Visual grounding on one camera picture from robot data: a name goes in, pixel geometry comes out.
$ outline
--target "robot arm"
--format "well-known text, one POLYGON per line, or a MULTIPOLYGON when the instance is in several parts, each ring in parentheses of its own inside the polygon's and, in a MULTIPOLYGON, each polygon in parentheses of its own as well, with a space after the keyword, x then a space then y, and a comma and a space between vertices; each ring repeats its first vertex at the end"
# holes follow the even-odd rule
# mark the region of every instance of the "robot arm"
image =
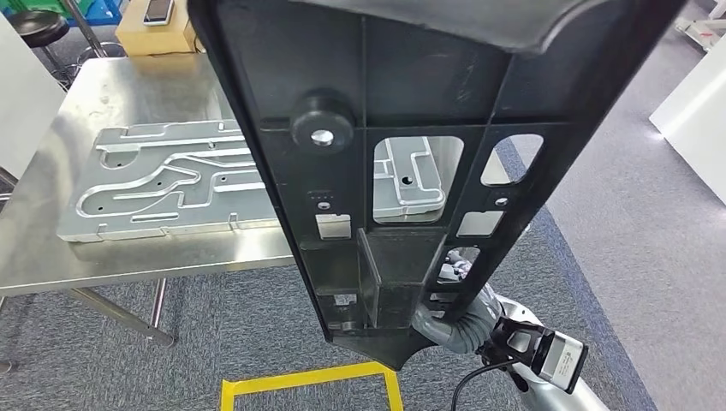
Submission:
MULTIPOLYGON (((444 265, 440 277, 453 279, 449 268, 444 265)), ((458 275, 465 277, 466 272, 458 275)), ((484 363, 490 365, 518 360, 503 370, 532 411, 608 411, 580 378, 587 347, 546 329, 532 311, 495 294, 489 284, 455 323, 437 318, 421 304, 413 327, 457 354, 481 354, 484 363)))

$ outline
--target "gray carpet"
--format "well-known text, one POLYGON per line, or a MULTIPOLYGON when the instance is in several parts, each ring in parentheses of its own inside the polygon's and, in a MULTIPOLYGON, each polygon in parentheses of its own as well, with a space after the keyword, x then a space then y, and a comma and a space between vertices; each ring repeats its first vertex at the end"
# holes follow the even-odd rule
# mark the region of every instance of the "gray carpet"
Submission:
POLYGON ((726 206, 648 121, 702 56, 669 30, 548 202, 663 411, 723 409, 726 382, 726 206))
MULTIPOLYGON (((98 38, 98 41, 100 42, 118 42, 118 39, 116 38, 116 35, 114 32, 116 31, 116 26, 100 26, 100 27, 94 27, 93 32, 96 34, 96 37, 98 38)), ((53 43, 51 46, 52 50, 56 53, 56 55, 60 59, 60 63, 62 64, 76 64, 77 59, 80 53, 83 52, 88 47, 88 42, 83 37, 83 34, 80 33, 80 30, 77 27, 71 27, 68 31, 68 34, 63 36, 60 40, 53 43)), ((35 53, 35 56, 48 68, 51 69, 51 64, 48 61, 48 58, 43 54, 42 51, 39 49, 33 50, 33 53, 35 53)))
MULTIPOLYGON (((614 410, 626 404, 610 360, 580 315, 552 239, 535 222, 493 282, 548 325, 592 345, 584 375, 614 410)), ((151 310, 153 283, 99 291, 135 313, 151 310)), ((10 298, 0 315, 0 353, 20 363, 0 377, 2 410, 206 410, 218 407, 223 378, 237 381, 366 359, 323 341, 294 267, 170 280, 162 325, 179 337, 159 348, 60 293, 10 298)), ((399 373, 406 409, 447 409, 455 384, 478 365, 430 348, 399 373)), ((381 377, 238 397, 235 409, 387 408, 381 377)), ((520 409, 514 386, 492 372, 467 387, 461 409, 520 409)))

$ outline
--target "gray flexible hose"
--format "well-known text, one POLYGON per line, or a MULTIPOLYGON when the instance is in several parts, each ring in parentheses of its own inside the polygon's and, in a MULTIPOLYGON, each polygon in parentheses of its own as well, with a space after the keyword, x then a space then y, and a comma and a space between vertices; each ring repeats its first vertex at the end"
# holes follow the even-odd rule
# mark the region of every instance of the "gray flexible hose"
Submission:
POLYGON ((502 313, 502 305, 497 300, 489 284, 472 301, 467 313, 453 324, 433 316, 423 304, 419 304, 412 321, 413 328, 436 344, 457 354, 476 351, 489 339, 491 331, 502 313))

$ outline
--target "metal screw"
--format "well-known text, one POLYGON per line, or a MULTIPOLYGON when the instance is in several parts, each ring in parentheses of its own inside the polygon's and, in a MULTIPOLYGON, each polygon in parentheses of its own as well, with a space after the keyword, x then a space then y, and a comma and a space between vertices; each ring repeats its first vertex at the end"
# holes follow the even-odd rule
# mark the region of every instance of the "metal screw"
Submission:
POLYGON ((310 134, 312 142, 316 146, 327 147, 333 144, 335 135, 330 130, 315 130, 310 134))

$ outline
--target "cardboard box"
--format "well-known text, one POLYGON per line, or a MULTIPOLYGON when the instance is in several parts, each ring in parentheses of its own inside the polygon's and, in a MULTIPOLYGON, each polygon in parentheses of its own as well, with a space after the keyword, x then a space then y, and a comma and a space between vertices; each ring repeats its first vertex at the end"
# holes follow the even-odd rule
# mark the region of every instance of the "cardboard box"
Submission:
POLYGON ((187 14, 186 0, 174 0, 171 19, 165 26, 144 26, 149 0, 132 0, 116 29, 116 37, 129 56, 194 53, 196 33, 187 14))

